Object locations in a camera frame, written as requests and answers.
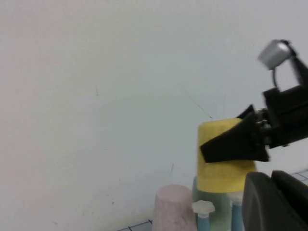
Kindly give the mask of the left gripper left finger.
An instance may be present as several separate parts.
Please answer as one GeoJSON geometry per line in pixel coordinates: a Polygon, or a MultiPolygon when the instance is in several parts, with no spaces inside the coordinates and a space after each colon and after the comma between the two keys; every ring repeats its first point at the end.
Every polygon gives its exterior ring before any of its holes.
{"type": "Polygon", "coordinates": [[[306,231],[304,222],[288,204],[276,184],[261,172],[247,174],[242,204],[246,231],[306,231]]]}

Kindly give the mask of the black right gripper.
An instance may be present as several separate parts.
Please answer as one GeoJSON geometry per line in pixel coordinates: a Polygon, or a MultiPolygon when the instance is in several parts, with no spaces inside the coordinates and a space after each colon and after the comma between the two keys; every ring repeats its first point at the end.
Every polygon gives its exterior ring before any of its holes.
{"type": "Polygon", "coordinates": [[[237,118],[242,121],[200,146],[207,163],[231,160],[270,160],[265,146],[287,146],[308,137],[308,87],[298,85],[280,91],[263,92],[266,108],[257,122],[254,106],[249,105],[237,118]]]}

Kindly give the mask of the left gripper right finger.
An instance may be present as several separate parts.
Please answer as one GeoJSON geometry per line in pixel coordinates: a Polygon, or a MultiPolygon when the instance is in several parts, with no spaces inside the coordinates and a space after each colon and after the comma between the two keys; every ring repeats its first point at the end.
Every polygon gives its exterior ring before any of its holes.
{"type": "Polygon", "coordinates": [[[297,215],[308,222],[308,186],[290,174],[275,170],[271,179],[297,215]]]}

